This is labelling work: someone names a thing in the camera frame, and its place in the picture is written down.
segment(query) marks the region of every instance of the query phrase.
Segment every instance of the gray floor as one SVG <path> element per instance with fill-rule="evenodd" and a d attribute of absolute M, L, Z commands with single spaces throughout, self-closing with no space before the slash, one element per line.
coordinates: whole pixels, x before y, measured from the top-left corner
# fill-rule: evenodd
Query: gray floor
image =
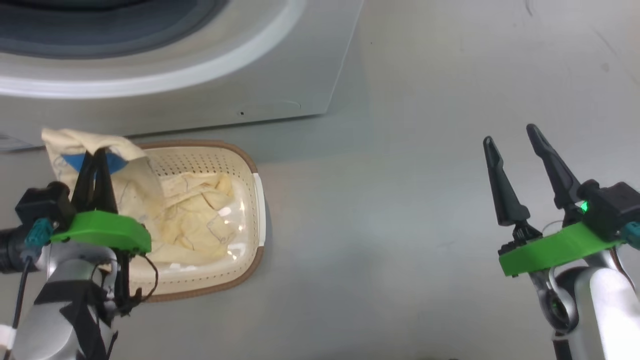
<path fill-rule="evenodd" d="M 561 213 L 529 122 L 580 180 L 640 183 L 640 12 L 598 3 L 369 0 L 325 116 L 173 135 L 254 158 L 268 248 L 233 290 L 119 321 L 114 358 L 553 358 L 530 281 L 501 275 L 510 229 L 495 223 L 481 140 L 494 136 L 540 228 Z M 8 226 L 25 187 L 52 175 L 43 152 L 0 168 Z M 623 252 L 636 279 L 638 259 Z M 17 282 L 0 278 L 5 323 Z"/>

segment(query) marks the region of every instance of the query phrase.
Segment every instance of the basket rim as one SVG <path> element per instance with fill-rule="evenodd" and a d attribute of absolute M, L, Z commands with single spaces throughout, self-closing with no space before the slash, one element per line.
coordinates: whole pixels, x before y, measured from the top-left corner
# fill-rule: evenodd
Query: basket rim
<path fill-rule="evenodd" d="M 258 172 L 258 168 L 255 166 L 255 163 L 246 152 L 244 152 L 242 149 L 240 149 L 235 145 L 232 145 L 230 143 L 226 143 L 220 140 L 169 140 L 169 141 L 162 141 L 162 142 L 142 143 L 142 144 L 138 144 L 138 147 L 140 147 L 140 149 L 143 149 L 143 150 L 162 149 L 165 147 L 217 147 L 217 148 L 227 149 L 238 154 L 249 166 L 249 170 L 251 170 L 251 173 L 257 174 Z M 234 288 L 242 284 L 243 282 L 245 282 L 247 279 L 249 279 L 249 277 L 251 277 L 251 275 L 253 275 L 256 269 L 258 269 L 260 262 L 262 261 L 263 254 L 264 254 L 264 246 L 258 246 L 256 249 L 255 257 L 251 262 L 251 265 L 249 265 L 247 270 L 235 280 L 231 280 L 223 284 L 209 286 L 201 289 L 180 291 L 177 293 L 153 295 L 149 298 L 148 302 L 164 302 L 164 301 L 188 299 L 191 297 L 207 295 L 210 293 L 215 293 L 217 291 L 223 291 L 223 290 Z"/>

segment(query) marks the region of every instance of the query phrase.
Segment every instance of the beige cloth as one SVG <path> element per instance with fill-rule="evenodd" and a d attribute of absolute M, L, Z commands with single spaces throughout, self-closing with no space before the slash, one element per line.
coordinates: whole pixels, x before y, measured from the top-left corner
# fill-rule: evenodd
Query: beige cloth
<path fill-rule="evenodd" d="M 42 140 L 59 181 L 74 189 L 77 171 L 62 154 L 93 154 L 101 147 L 128 164 L 111 175 L 121 215 L 145 225 L 152 238 L 155 262 L 201 265 L 223 256 L 235 232 L 217 210 L 233 201 L 227 174 L 192 174 L 158 178 L 139 147 L 119 136 L 63 129 L 44 129 Z"/>

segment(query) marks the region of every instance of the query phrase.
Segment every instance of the green bracket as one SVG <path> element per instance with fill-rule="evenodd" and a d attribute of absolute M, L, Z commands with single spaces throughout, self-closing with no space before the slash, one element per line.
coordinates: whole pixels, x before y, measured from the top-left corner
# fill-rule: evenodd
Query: green bracket
<path fill-rule="evenodd" d="M 536 272 L 560 266 L 620 245 L 624 241 L 603 241 L 582 222 L 500 256 L 506 276 Z"/>
<path fill-rule="evenodd" d="M 51 242 L 67 239 L 125 250 L 151 252 L 151 235 L 135 219 L 105 211 L 78 213 L 68 231 L 51 236 Z"/>

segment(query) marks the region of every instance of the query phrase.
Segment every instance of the beige plastic basket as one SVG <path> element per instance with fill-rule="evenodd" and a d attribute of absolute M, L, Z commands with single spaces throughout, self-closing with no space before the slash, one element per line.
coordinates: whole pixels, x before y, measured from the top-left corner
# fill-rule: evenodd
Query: beige plastic basket
<path fill-rule="evenodd" d="M 234 202 L 220 215 L 239 227 L 227 255 L 207 265 L 157 264 L 159 283 L 150 301 L 205 295 L 241 284 L 258 267 L 264 253 L 266 213 L 262 181 L 249 155 L 234 145 L 217 141 L 184 140 L 140 146 L 160 177 L 183 172 L 226 172 L 232 179 Z M 148 292 L 155 272 L 139 257 L 130 268 L 131 291 Z"/>

